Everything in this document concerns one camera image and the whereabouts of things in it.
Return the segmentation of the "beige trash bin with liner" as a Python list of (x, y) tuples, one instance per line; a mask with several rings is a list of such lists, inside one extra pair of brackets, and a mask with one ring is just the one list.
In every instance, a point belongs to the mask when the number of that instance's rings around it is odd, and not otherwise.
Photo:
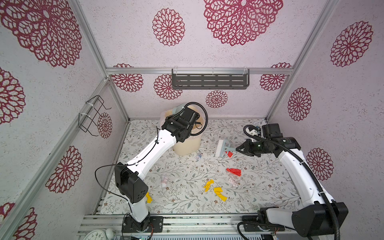
[[(200, 108), (199, 106), (190, 105), (188, 107), (190, 109), (195, 110), (196, 112), (198, 112), (200, 114), (200, 118), (198, 119), (197, 122), (201, 123), (201, 124), (195, 125), (193, 130), (192, 130), (192, 134), (197, 134), (198, 132), (200, 132), (203, 129), (203, 127), (205, 127), (206, 117), (205, 117), (205, 114), (203, 112), (203, 109)], [(161, 127), (164, 124), (166, 117), (168, 117), (170, 115), (173, 115), (173, 108), (166, 110), (166, 111), (163, 111), (160, 114), (159, 127)], [(173, 146), (175, 153), (179, 156), (185, 156), (185, 155), (196, 152), (201, 146), (202, 136), (203, 136), (203, 133), (201, 133), (198, 136), (189, 136), (183, 143), (181, 143), (181, 142), (176, 143)]]

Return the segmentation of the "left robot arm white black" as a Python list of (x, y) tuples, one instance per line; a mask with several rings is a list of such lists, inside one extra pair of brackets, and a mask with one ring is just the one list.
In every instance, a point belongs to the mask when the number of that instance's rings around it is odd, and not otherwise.
[(202, 134), (208, 119), (203, 105), (197, 102), (186, 103), (179, 112), (165, 118), (161, 128), (157, 128), (155, 138), (138, 155), (126, 163), (110, 165), (114, 167), (115, 183), (120, 192), (116, 196), (127, 201), (130, 207), (130, 213), (123, 220), (126, 229), (137, 232), (144, 232), (148, 228), (155, 230), (145, 200), (149, 187), (144, 179), (170, 148), (189, 137)]

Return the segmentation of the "teal hand brush white bristles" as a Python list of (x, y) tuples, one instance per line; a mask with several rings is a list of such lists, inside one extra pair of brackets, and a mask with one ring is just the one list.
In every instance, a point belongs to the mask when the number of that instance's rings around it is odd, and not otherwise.
[(234, 153), (236, 152), (236, 148), (232, 147), (231, 143), (228, 140), (219, 140), (217, 149), (215, 152), (215, 157), (216, 158), (227, 157), (227, 153), (226, 153), (227, 151), (232, 152), (234, 155)]

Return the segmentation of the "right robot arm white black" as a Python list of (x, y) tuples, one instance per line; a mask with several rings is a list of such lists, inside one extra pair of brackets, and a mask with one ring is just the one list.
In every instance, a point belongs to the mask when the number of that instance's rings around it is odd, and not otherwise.
[(341, 239), (340, 227), (349, 210), (324, 189), (308, 165), (297, 140), (284, 137), (278, 124), (262, 127), (246, 125), (243, 132), (248, 139), (236, 148), (237, 152), (250, 157), (274, 154), (288, 171), (301, 204), (297, 211), (279, 207), (261, 208), (256, 218), (245, 217), (238, 226), (247, 228), (254, 225), (262, 231), (271, 232), (294, 230), (301, 237), (309, 239), (329, 235), (336, 240)]

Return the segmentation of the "teal plastic dustpan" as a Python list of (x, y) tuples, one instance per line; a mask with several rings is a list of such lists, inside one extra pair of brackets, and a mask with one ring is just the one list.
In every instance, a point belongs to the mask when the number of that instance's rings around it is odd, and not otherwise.
[(180, 115), (184, 111), (186, 105), (187, 105), (187, 103), (183, 103), (183, 104), (173, 108), (173, 114), (174, 115)]

